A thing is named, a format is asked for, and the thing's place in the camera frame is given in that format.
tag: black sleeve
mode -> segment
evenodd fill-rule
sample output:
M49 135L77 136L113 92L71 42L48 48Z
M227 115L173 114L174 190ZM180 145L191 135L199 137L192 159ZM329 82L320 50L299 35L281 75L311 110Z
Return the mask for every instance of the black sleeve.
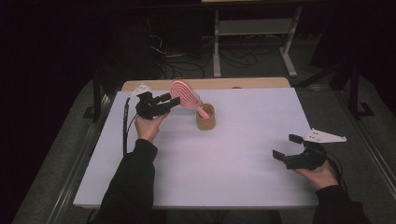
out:
M149 223L157 151L149 141L136 140L134 151L122 158L93 224Z
M369 224L361 203L350 201L340 186L329 186L317 191L318 202L314 224Z

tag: hand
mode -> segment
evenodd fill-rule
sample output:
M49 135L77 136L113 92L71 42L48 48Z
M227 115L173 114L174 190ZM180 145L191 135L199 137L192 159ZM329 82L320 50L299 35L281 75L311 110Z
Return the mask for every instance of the hand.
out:
M157 133L160 131L161 122L168 116L169 113L160 115L155 119L143 119L140 116L136 117L134 126L137 130L137 137L148 140L150 143L154 140Z
M338 185L334 170L328 161L325 161L323 165L319 166L313 171L307 169L295 169L294 171L305 176L311 182L311 184L314 185L316 190Z

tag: white tabletop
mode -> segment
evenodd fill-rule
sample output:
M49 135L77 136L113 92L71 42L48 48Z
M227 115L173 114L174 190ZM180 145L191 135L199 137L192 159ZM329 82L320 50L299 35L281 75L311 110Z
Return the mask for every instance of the white tabletop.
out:
M293 208L317 205L309 183L272 157L303 152L290 133L310 131L295 89L196 90L216 109L216 127L200 131L195 111L174 107L154 140L154 207ZM153 91L157 96L166 91ZM122 115L128 91L118 92L74 204L98 207L122 158ZM130 120L137 97L130 101ZM134 125L128 138L133 150Z

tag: person's left hand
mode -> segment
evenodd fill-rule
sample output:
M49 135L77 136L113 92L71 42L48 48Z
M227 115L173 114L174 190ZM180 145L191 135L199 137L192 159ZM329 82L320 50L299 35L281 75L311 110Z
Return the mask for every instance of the person's left hand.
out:
M148 140L150 143L154 140L157 133L160 131L160 125L169 113L160 115L155 119L143 119L137 116L134 121L134 126L137 130L137 137Z

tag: pink and white striped object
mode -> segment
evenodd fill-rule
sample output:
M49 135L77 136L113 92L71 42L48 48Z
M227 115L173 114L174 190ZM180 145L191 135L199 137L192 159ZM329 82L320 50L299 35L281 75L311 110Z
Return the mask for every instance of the pink and white striped object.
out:
M180 105L184 107L194 107L198 114L203 119L209 119L210 117L201 108L202 101L199 95L187 84L187 82L178 79L172 82L170 93L172 98L180 97Z

